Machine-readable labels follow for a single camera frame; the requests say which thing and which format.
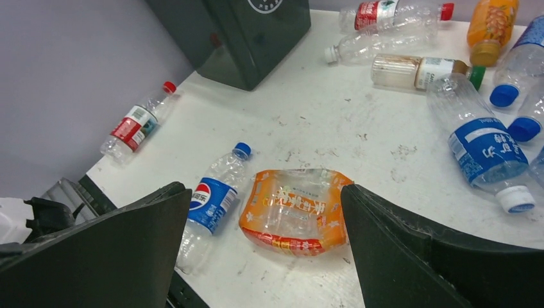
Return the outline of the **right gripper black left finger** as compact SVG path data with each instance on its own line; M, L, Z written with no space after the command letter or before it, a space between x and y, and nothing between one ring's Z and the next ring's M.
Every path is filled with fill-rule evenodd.
M192 191L172 182L90 221L1 246L2 307L167 307Z

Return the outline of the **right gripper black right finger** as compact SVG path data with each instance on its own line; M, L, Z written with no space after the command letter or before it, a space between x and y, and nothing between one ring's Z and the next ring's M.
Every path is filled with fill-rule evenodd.
M341 206L366 307L542 307L543 251L483 239L357 184Z

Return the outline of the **small Pepsi bottle blue cap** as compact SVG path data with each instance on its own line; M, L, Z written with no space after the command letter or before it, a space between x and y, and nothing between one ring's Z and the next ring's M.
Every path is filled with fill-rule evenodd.
M250 146L237 143L209 166L193 190L176 259L183 273L194 272L205 260L216 229L245 183L250 156Z

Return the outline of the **crushed orange label bottle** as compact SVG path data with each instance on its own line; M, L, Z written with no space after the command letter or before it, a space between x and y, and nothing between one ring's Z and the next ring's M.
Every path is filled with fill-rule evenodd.
M329 169L268 169L255 174L239 228L251 242L313 257L349 242L341 191L353 180Z

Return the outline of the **red cap clear bottle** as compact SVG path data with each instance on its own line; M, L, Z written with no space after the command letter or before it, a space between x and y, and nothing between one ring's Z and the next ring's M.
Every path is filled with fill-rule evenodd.
M168 118L180 98L176 90L174 83L166 81L132 106L101 145L101 154L118 164L130 161L142 143Z

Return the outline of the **blue label bottle white cap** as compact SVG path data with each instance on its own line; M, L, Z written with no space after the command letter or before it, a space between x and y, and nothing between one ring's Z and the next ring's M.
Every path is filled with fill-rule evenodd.
M508 214L535 208L527 157L465 75L436 78L427 87L427 104L470 186L492 195Z

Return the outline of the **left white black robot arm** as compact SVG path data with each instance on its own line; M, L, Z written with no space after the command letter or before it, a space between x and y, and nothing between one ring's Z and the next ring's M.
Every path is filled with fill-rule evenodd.
M1 244L28 243L75 224L70 208L63 203L37 197L1 198Z

